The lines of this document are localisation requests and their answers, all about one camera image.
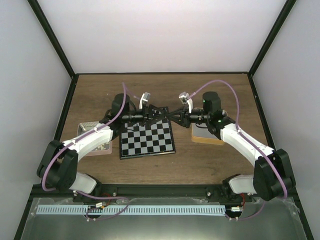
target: chessboard square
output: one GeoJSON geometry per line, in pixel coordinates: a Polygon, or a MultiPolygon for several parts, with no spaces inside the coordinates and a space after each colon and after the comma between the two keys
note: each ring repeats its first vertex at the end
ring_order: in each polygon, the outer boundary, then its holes
{"type": "Polygon", "coordinates": [[[138,125],[135,125],[135,126],[133,127],[133,131],[139,132],[139,131],[140,131],[139,126],[138,126],[138,125]]]}
{"type": "Polygon", "coordinates": [[[147,137],[146,136],[141,136],[140,137],[140,142],[146,142],[147,141],[147,137]]]}
{"type": "Polygon", "coordinates": [[[154,152],[154,147],[153,146],[148,146],[147,150],[148,150],[148,153],[153,153],[154,152]]]}
{"type": "Polygon", "coordinates": [[[128,144],[133,144],[135,139],[133,137],[128,138],[128,144]]]}
{"type": "Polygon", "coordinates": [[[146,142],[146,146],[147,147],[152,147],[154,144],[153,144],[153,142],[152,141],[147,141],[146,142]]]}
{"type": "Polygon", "coordinates": [[[164,134],[164,139],[171,139],[170,133],[165,133],[164,134]]]}
{"type": "Polygon", "coordinates": [[[121,134],[121,138],[127,139],[127,138],[128,138],[128,133],[127,133],[127,132],[123,132],[123,133],[121,134]]]}
{"type": "Polygon", "coordinates": [[[158,135],[152,135],[152,140],[159,140],[159,136],[158,135]]]}
{"type": "Polygon", "coordinates": [[[127,134],[128,134],[128,138],[133,138],[134,137],[134,132],[133,131],[129,131],[127,134]]]}
{"type": "Polygon", "coordinates": [[[166,148],[167,151],[172,151],[173,150],[172,145],[166,145],[165,148],[166,148]]]}
{"type": "Polygon", "coordinates": [[[128,155],[134,155],[135,154],[135,149],[134,148],[129,149],[128,151],[129,151],[128,155]]]}
{"type": "Polygon", "coordinates": [[[159,140],[165,139],[165,135],[164,134],[158,134],[158,138],[159,138],[159,140]]]}
{"type": "Polygon", "coordinates": [[[164,140],[164,139],[159,140],[159,145],[160,146],[161,145],[166,145],[166,140],[164,140]]]}
{"type": "Polygon", "coordinates": [[[145,135],[146,135],[146,136],[151,136],[151,135],[152,135],[151,130],[146,130],[146,131],[145,131],[145,135]]]}
{"type": "Polygon", "coordinates": [[[128,144],[128,148],[129,149],[134,149],[135,148],[135,144],[134,143],[129,143],[128,144]]]}
{"type": "Polygon", "coordinates": [[[122,144],[127,144],[128,143],[128,138],[122,138],[121,142],[122,142],[122,144]]]}
{"type": "Polygon", "coordinates": [[[166,129],[166,128],[169,128],[169,123],[168,122],[164,122],[162,124],[163,128],[166,129]]]}
{"type": "Polygon", "coordinates": [[[141,149],[140,149],[140,148],[134,149],[134,153],[135,153],[135,154],[141,154],[141,149]]]}
{"type": "Polygon", "coordinates": [[[163,130],[163,128],[158,129],[157,131],[158,131],[158,134],[164,134],[164,133],[165,133],[164,130],[163,130]]]}
{"type": "Polygon", "coordinates": [[[126,155],[129,155],[129,150],[128,149],[122,150],[122,156],[126,156],[126,155]]]}
{"type": "Polygon", "coordinates": [[[140,126],[139,125],[139,131],[145,131],[146,130],[146,126],[140,126]]]}
{"type": "Polygon", "coordinates": [[[147,147],[147,142],[146,141],[142,141],[141,142],[141,147],[142,148],[146,148],[147,147]]]}
{"type": "Polygon", "coordinates": [[[146,136],[145,139],[146,139],[147,141],[152,141],[152,135],[146,136]]]}
{"type": "Polygon", "coordinates": [[[134,148],[135,148],[135,149],[141,148],[141,142],[135,142],[135,143],[134,143],[134,148]]]}
{"type": "Polygon", "coordinates": [[[147,147],[142,147],[141,148],[141,153],[142,154],[147,154],[148,153],[148,148],[147,147]]]}
{"type": "Polygon", "coordinates": [[[165,144],[166,144],[166,145],[172,144],[171,139],[166,139],[166,140],[164,140],[164,141],[165,141],[165,144]]]}
{"type": "Polygon", "coordinates": [[[122,147],[122,150],[129,149],[129,144],[128,144],[128,143],[123,143],[123,144],[121,145],[121,147],[122,147]]]}
{"type": "Polygon", "coordinates": [[[151,127],[149,125],[145,125],[145,130],[151,130],[151,127]]]}
{"type": "Polygon", "coordinates": [[[153,146],[159,146],[159,141],[158,140],[152,141],[152,143],[153,143],[153,146]]]}
{"type": "Polygon", "coordinates": [[[154,151],[155,153],[160,152],[160,146],[153,146],[153,151],[154,151]]]}
{"type": "Polygon", "coordinates": [[[160,145],[160,151],[166,151],[167,148],[166,148],[166,145],[160,145]]]}

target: small box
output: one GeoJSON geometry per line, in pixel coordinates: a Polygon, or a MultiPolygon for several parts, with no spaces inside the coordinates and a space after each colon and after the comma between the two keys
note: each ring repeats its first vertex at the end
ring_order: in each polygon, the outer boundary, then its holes
{"type": "MultiPolygon", "coordinates": [[[[82,122],[78,125],[77,136],[84,134],[85,132],[93,129],[99,122],[98,121],[90,121],[90,122],[82,122]]],[[[112,153],[112,141],[109,143],[103,143],[100,146],[93,149],[86,156],[97,156],[97,155],[107,155],[112,153]]]]}
{"type": "Polygon", "coordinates": [[[219,140],[215,135],[211,134],[208,129],[206,129],[206,124],[199,124],[196,126],[195,123],[192,123],[192,133],[191,140],[195,143],[201,144],[214,144],[214,145],[224,145],[225,142],[219,140]]]}

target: white cable tray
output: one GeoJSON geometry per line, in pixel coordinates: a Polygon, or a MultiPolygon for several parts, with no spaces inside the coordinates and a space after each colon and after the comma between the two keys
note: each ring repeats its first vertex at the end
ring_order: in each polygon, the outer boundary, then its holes
{"type": "MultiPolygon", "coordinates": [[[[90,215],[113,215],[124,206],[109,205],[103,210],[94,209],[90,215]]],[[[37,215],[85,215],[87,205],[38,205],[37,215]]],[[[129,205],[121,215],[201,215],[224,216],[224,205],[129,205]]]]}

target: black frame edge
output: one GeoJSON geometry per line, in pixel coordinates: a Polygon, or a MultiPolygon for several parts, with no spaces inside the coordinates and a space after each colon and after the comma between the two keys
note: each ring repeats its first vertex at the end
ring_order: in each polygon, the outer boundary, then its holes
{"type": "MultiPolygon", "coordinates": [[[[252,93],[253,93],[253,96],[254,96],[255,104],[256,104],[256,107],[258,109],[258,113],[259,113],[260,120],[261,120],[261,123],[262,123],[263,131],[264,131],[264,134],[265,134],[265,137],[266,137],[266,141],[267,141],[269,147],[271,147],[273,149],[276,149],[274,140],[272,138],[272,135],[271,135],[268,123],[267,123],[267,119],[266,119],[265,113],[263,111],[263,108],[262,108],[262,105],[261,105],[261,102],[260,102],[260,99],[259,99],[259,96],[258,96],[258,92],[257,92],[256,86],[255,86],[255,83],[254,83],[253,76],[250,75],[249,73],[248,73],[248,79],[249,79],[251,90],[252,90],[252,93]]],[[[300,201],[300,198],[299,198],[299,195],[297,193],[296,188],[294,188],[292,191],[290,191],[288,193],[288,197],[293,197],[294,204],[300,210],[299,218],[300,218],[300,221],[302,223],[302,226],[303,226],[303,229],[304,229],[304,233],[305,233],[307,239],[308,240],[313,240],[314,237],[313,237],[313,234],[311,232],[307,217],[305,215],[305,211],[304,211],[304,209],[302,207],[302,204],[301,204],[301,201],[300,201]]]]}
{"type": "Polygon", "coordinates": [[[18,225],[18,228],[17,228],[17,230],[15,232],[14,240],[20,240],[21,237],[22,237],[22,234],[24,233],[24,229],[25,229],[25,225],[26,225],[26,222],[27,222],[27,219],[28,219],[28,215],[29,215],[29,212],[30,212],[31,205],[32,205],[32,200],[28,200],[26,205],[25,205],[25,208],[24,208],[20,223],[18,225]]]}
{"type": "Polygon", "coordinates": [[[52,46],[54,47],[56,53],[58,54],[66,71],[68,72],[70,77],[73,78],[75,76],[75,71],[73,70],[71,64],[69,63],[69,60],[67,59],[65,52],[63,51],[54,31],[52,30],[44,12],[42,11],[41,6],[39,5],[37,0],[27,0],[27,1],[29,2],[30,7],[32,8],[35,16],[39,20],[44,32],[46,33],[52,46]]]}
{"type": "Polygon", "coordinates": [[[72,101],[72,98],[73,98],[75,90],[76,90],[76,85],[77,85],[78,79],[79,79],[79,74],[76,74],[71,79],[71,83],[70,83],[70,86],[69,86],[69,90],[68,90],[68,92],[66,94],[66,98],[65,98],[65,101],[64,101],[64,105],[63,105],[63,108],[62,108],[60,119],[59,119],[58,125],[56,127],[56,131],[55,131],[55,135],[54,135],[54,139],[55,140],[60,141],[60,138],[61,138],[61,135],[62,135],[62,131],[64,130],[65,122],[66,122],[67,115],[68,115],[68,112],[69,112],[69,108],[70,108],[70,105],[71,105],[71,101],[72,101]]]}
{"type": "Polygon", "coordinates": [[[295,5],[297,0],[287,0],[285,4],[283,5],[281,12],[279,13],[277,19],[275,20],[268,36],[266,37],[258,55],[256,56],[252,67],[250,68],[249,74],[250,75],[255,75],[258,67],[260,66],[261,62],[263,61],[265,55],[267,54],[271,44],[275,40],[278,32],[280,31],[282,25],[287,19],[287,16],[289,15],[291,9],[295,5]]]}
{"type": "Polygon", "coordinates": [[[208,75],[208,74],[248,74],[247,71],[160,71],[160,72],[93,72],[79,75],[208,75]]]}

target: black metal frame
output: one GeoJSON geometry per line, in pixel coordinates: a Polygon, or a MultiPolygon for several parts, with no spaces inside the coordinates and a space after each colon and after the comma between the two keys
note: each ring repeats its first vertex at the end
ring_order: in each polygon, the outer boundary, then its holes
{"type": "MultiPolygon", "coordinates": [[[[262,127],[266,136],[267,143],[270,147],[275,148],[274,141],[271,136],[270,129],[268,127],[268,123],[255,87],[255,83],[253,80],[253,76],[257,71],[259,65],[263,61],[266,53],[268,52],[272,42],[276,38],[279,30],[281,29],[283,23],[285,22],[287,16],[289,15],[291,9],[293,8],[296,0],[287,0],[277,17],[269,35],[267,36],[261,50],[259,51],[252,67],[249,72],[132,72],[132,73],[80,73],[75,74],[72,66],[70,65],[59,41],[54,34],[44,12],[42,11],[37,0],[28,0],[31,8],[33,9],[36,17],[38,18],[40,24],[42,25],[45,33],[47,34],[49,40],[51,41],[54,49],[56,50],[58,56],[60,57],[61,62],[63,63],[65,69],[69,73],[71,77],[70,87],[67,93],[67,97],[62,109],[62,113],[58,122],[58,126],[56,129],[56,133],[54,136],[55,140],[60,140],[62,131],[65,125],[65,121],[68,115],[68,111],[70,108],[70,104],[76,89],[77,81],[79,75],[87,75],[87,74],[108,74],[108,75],[137,75],[137,74],[149,74],[149,75],[163,75],[163,74],[246,74],[248,76],[248,80],[252,89],[252,93],[255,99],[256,107],[258,109],[258,113],[262,122],[262,127]]],[[[118,195],[123,195],[127,197],[192,197],[192,198],[207,198],[210,202],[220,202],[221,204],[227,205],[230,202],[225,201],[225,199],[221,199],[221,195],[218,190],[221,185],[146,185],[146,184],[102,184],[102,188],[105,189],[106,192],[117,192],[118,195]],[[213,194],[211,197],[208,197],[207,193],[211,191],[213,194]]],[[[300,219],[303,224],[303,228],[305,234],[309,240],[314,239],[312,232],[310,230],[308,221],[306,219],[303,207],[301,205],[298,193],[296,189],[291,191],[288,194],[290,197],[293,197],[295,204],[300,209],[300,219]]],[[[45,192],[42,190],[41,185],[36,184],[33,186],[30,197],[26,204],[23,216],[21,218],[20,224],[18,226],[15,240],[21,239],[23,229],[29,214],[29,210],[32,204],[33,198],[72,198],[73,193],[71,191],[68,192],[45,192]]],[[[239,200],[236,199],[233,203],[239,203],[239,200]]]]}

